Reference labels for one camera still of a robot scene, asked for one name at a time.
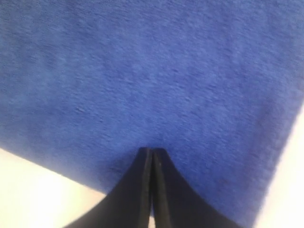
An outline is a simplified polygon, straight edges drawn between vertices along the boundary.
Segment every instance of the table surface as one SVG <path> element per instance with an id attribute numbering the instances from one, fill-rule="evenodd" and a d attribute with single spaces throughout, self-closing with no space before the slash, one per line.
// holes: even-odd
<path id="1" fill-rule="evenodd" d="M 256 228 L 301 227 L 304 108 L 277 166 Z M 61 228 L 105 195 L 0 148 L 0 227 Z"/>

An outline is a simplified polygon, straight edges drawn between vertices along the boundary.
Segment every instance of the black object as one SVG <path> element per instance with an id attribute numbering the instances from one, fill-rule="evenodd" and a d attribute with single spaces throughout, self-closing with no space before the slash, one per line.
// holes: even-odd
<path id="1" fill-rule="evenodd" d="M 151 200 L 156 228 L 240 228 L 199 197 L 162 148 L 140 148 L 116 187 L 66 228 L 147 228 Z"/>

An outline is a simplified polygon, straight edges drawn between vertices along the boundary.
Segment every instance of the blue fabric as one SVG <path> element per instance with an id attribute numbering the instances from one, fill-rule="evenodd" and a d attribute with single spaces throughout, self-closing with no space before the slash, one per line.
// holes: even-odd
<path id="1" fill-rule="evenodd" d="M 249 227 L 303 100 L 302 0 L 2 0 L 0 147 L 108 192 L 141 146 Z"/>

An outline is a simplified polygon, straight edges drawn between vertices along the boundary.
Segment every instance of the blue microfiber towel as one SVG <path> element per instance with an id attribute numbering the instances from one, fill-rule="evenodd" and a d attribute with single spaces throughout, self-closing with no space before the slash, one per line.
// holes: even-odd
<path id="1" fill-rule="evenodd" d="M 0 147 L 105 193 L 164 147 L 250 227 L 303 88 L 302 0 L 0 1 Z"/>

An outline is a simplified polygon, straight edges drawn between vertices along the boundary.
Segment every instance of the blue cloth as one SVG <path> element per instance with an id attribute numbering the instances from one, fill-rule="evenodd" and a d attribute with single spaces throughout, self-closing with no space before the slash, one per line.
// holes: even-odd
<path id="1" fill-rule="evenodd" d="M 2 0 L 0 147 L 109 192 L 164 147 L 249 227 L 303 100 L 302 0 Z"/>

